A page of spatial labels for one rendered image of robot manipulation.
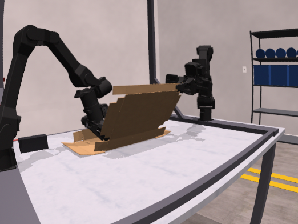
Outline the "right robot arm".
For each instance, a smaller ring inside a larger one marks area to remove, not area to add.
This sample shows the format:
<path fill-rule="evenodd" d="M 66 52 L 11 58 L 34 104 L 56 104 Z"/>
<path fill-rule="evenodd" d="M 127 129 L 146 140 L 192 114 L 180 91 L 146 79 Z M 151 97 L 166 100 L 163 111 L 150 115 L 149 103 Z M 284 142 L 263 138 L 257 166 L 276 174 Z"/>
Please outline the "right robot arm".
<path fill-rule="evenodd" d="M 36 46 L 47 46 L 51 50 L 67 70 L 75 87 L 90 87 L 77 90 L 74 96 L 81 99 L 84 108 L 97 104 L 98 99 L 112 91 L 112 84 L 106 77 L 100 77 L 99 81 L 86 66 L 76 60 L 57 32 L 34 25 L 22 28 L 14 36 L 13 58 L 0 105 L 0 172 L 16 169 L 17 162 L 12 146 L 21 121 L 16 105 L 27 59 Z"/>

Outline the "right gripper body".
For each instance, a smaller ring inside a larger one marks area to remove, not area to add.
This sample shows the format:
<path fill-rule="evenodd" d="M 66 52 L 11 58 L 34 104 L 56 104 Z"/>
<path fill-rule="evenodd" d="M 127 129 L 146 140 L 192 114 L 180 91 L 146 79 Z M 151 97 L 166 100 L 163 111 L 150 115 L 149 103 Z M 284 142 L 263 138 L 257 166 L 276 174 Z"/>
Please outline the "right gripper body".
<path fill-rule="evenodd" d="M 98 130 L 101 132 L 102 126 L 104 123 L 101 107 L 102 107 L 102 104 L 98 102 L 97 104 L 91 107 L 84 108 L 83 112 L 86 113 L 87 115 L 82 117 L 81 119 L 82 124 L 86 126 L 86 123 L 88 123 L 90 127 L 93 125 L 97 125 Z"/>

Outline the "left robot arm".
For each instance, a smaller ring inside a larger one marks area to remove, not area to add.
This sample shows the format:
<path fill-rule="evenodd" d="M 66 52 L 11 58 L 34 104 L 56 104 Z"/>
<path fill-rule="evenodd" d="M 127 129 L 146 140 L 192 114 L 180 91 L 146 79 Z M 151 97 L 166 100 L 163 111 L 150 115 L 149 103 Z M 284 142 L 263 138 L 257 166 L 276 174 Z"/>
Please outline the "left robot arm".
<path fill-rule="evenodd" d="M 202 48 L 203 47 L 203 48 Z M 210 48 L 209 48 L 210 47 Z M 212 59 L 212 54 L 214 53 L 211 45 L 199 46 L 196 48 L 197 55 L 199 59 L 192 59 L 192 62 L 188 62 L 184 65 L 186 74 L 184 77 L 194 77 L 196 81 L 199 81 L 201 78 L 205 80 L 212 81 L 210 76 L 210 60 Z M 199 53 L 198 53 L 199 50 Z M 207 69 L 208 67 L 208 69 Z M 205 76 L 206 74 L 206 76 Z M 198 121 L 212 121 L 211 119 L 211 110 L 215 109 L 215 100 L 211 96 L 210 98 L 200 97 L 202 90 L 197 97 L 197 107 L 200 109 L 200 119 Z M 212 106 L 212 107 L 207 107 Z"/>

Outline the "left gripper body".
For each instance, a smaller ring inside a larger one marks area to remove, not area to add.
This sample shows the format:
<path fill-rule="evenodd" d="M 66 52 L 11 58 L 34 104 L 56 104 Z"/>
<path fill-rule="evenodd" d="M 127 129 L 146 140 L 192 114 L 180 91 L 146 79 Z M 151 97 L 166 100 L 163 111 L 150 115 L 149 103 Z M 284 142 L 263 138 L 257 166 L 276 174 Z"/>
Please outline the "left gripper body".
<path fill-rule="evenodd" d="M 167 74 L 166 75 L 166 83 L 177 83 L 177 75 Z M 184 81 L 186 81 L 190 77 L 184 77 Z M 194 77 L 191 77 L 194 78 Z M 196 81 L 195 79 L 195 94 L 200 93 L 202 90 L 202 93 L 200 97 L 202 98 L 210 98 L 212 95 L 212 81 L 200 79 L 199 81 Z"/>

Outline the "black metal overhead frame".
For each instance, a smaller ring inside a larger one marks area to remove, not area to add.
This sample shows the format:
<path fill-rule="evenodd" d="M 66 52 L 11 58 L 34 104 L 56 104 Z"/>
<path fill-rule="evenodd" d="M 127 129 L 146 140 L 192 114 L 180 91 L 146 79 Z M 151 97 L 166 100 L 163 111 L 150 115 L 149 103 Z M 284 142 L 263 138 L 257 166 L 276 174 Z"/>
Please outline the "black metal overhead frame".
<path fill-rule="evenodd" d="M 0 0 L 0 105 L 2 101 L 3 84 L 3 14 L 5 0 Z M 150 84 L 160 84 L 156 78 L 156 55 L 155 55 L 155 22 L 154 22 L 154 0 L 147 0 L 148 18 L 148 57 Z M 185 118 L 176 106 L 174 112 L 179 118 Z"/>

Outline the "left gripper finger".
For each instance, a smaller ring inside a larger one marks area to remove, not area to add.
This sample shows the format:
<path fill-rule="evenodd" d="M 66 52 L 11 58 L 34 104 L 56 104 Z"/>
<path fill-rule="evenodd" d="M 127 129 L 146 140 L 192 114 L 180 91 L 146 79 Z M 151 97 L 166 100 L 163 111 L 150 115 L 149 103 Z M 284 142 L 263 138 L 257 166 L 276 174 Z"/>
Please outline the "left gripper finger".
<path fill-rule="evenodd" d="M 176 85 L 176 89 L 182 91 L 185 94 L 194 95 L 194 92 L 195 92 L 195 79 L 188 78 L 186 80 L 186 82 Z"/>
<path fill-rule="evenodd" d="M 184 77 L 177 77 L 177 83 L 183 83 L 184 82 Z"/>

